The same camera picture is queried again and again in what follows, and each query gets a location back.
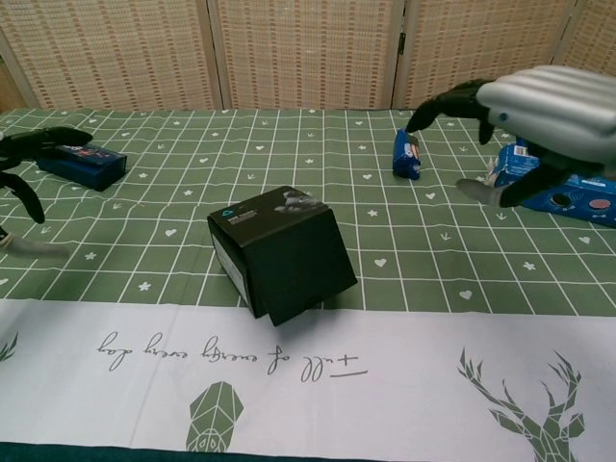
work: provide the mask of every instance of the robotic hand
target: robotic hand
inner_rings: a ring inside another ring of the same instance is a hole
[[[583,178],[616,176],[616,78],[539,65],[496,80],[472,80],[425,101],[408,121],[412,133],[439,114],[479,121],[479,142],[495,127],[526,141],[539,166],[499,188],[461,179],[457,188],[483,204],[516,207],[534,195]]]
[[[55,149],[61,145],[81,146],[92,136],[67,127],[52,127],[31,132],[3,136],[0,132],[0,188],[7,188],[23,203],[28,215],[36,223],[44,223],[45,214],[39,197],[18,175],[4,170],[17,167],[23,161],[39,157],[61,159],[64,154]],[[35,243],[5,231],[0,227],[0,252],[18,258],[66,258],[68,249],[57,244]]]

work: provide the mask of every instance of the blue box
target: blue box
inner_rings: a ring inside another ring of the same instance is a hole
[[[60,146],[65,159],[37,159],[38,168],[96,191],[105,191],[126,173],[126,156],[86,144]]]
[[[538,166],[539,159],[527,153],[524,140],[517,139],[500,150],[499,159],[486,179],[495,187],[508,185]],[[614,227],[616,182],[603,177],[584,179],[572,175],[565,184],[541,192],[522,205],[539,212]]]

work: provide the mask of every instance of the blue carton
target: blue carton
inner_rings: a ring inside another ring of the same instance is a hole
[[[514,183],[539,166],[539,159],[526,151],[524,140],[517,139],[500,150],[499,159],[486,181],[495,187]],[[538,212],[583,219],[613,227],[616,223],[616,182],[603,177],[572,175],[561,186],[541,192],[522,204]]]
[[[126,173],[126,156],[86,144],[60,146],[64,159],[37,159],[38,168],[96,191],[105,191]]]

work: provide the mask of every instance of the black box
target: black box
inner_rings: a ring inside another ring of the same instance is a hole
[[[86,188],[105,191],[126,173],[126,156],[111,149],[92,144],[56,149],[65,158],[37,158],[38,168]]]
[[[255,318],[279,325],[357,283],[333,211],[277,188],[208,216],[215,252]]]

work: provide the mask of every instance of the wicker room divider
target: wicker room divider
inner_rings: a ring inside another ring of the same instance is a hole
[[[414,108],[537,64],[614,74],[615,31],[613,0],[0,2],[0,54],[42,108]]]

